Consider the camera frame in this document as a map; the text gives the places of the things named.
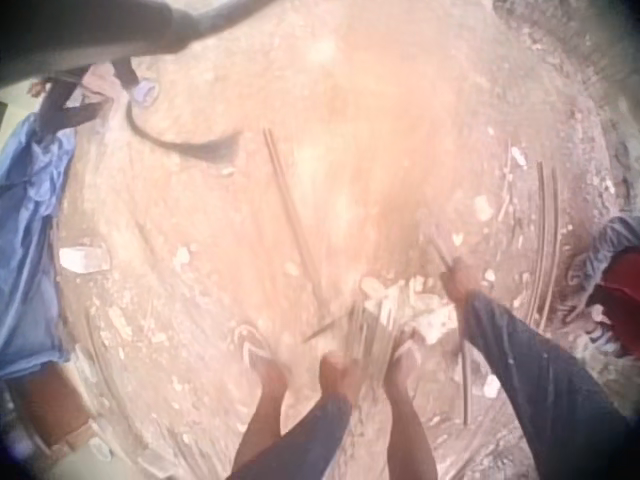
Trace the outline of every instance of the red cloth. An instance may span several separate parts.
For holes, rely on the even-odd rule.
[[[613,334],[640,359],[640,250],[614,257],[596,288],[597,302],[604,307]]]

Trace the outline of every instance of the blue sleeve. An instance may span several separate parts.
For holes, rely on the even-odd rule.
[[[344,395],[322,397],[278,442],[228,478],[320,480],[342,443],[350,418],[351,404]]]

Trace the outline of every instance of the dirt ground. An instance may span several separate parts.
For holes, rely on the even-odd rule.
[[[157,103],[135,112],[154,134],[241,132],[232,169],[166,153],[132,135],[126,95],[107,80],[114,106],[106,124],[79,131],[59,220],[59,246],[104,246],[112,261],[107,272],[60,272],[69,329],[100,371],[88,383],[93,407],[132,459],[152,446],[175,459],[180,478],[224,478],[253,413],[258,383],[232,345],[234,326],[254,322],[289,369],[283,431],[317,400],[319,358],[342,342],[339,330],[301,342],[318,312],[262,128],[278,141],[333,311],[363,275],[385,285],[437,278],[420,232],[439,225],[447,242],[462,239],[456,253],[495,272],[493,295],[523,314],[536,162],[558,171],[563,263],[615,206],[598,111],[570,64],[481,2],[283,0],[223,36],[134,66],[161,85]],[[441,478],[467,459],[476,432],[461,424],[454,336],[430,348],[415,385]],[[473,425],[504,404],[481,394],[481,380]],[[501,411],[467,478],[533,475],[513,414]],[[389,417],[367,389],[332,478],[386,478]]]

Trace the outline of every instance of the blue garment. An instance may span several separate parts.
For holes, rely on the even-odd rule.
[[[37,143],[36,115],[0,152],[0,378],[67,359],[49,232],[75,152],[73,129]]]

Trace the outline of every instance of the sandy ground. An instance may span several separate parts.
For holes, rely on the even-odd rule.
[[[563,259],[614,195],[596,108],[570,72],[544,61],[550,52],[521,40],[480,2],[283,0],[179,55],[137,60],[162,88],[156,105],[136,112],[140,122],[171,140],[241,132],[232,175],[133,137],[126,96],[105,87],[115,103],[106,125],[80,129],[57,242],[101,245],[111,256],[108,272],[62,271],[60,281],[70,330],[102,371],[89,386],[93,406],[125,450],[135,457],[151,445],[176,458],[181,478],[223,478],[259,393],[233,348],[234,326],[258,325],[289,369],[284,431],[318,397],[320,356],[341,345],[338,331],[301,343],[319,319],[264,127],[278,140],[332,309],[349,305],[363,275],[386,285],[436,278],[441,267],[420,231],[437,224],[447,242],[462,238],[456,253],[495,272],[493,294],[508,305],[520,298],[524,313],[535,162],[559,173]],[[509,160],[512,146],[527,166]],[[582,185],[602,188],[591,195]],[[486,221],[478,196],[493,212]],[[442,295],[437,282],[430,291]],[[460,422],[453,337],[430,349],[415,388],[443,478],[473,436]],[[474,399],[479,423],[492,401]],[[481,453],[499,451],[501,472],[529,475],[504,412]],[[389,428],[380,392],[365,392],[330,475],[385,478]],[[483,465],[469,478],[496,478],[498,467]]]

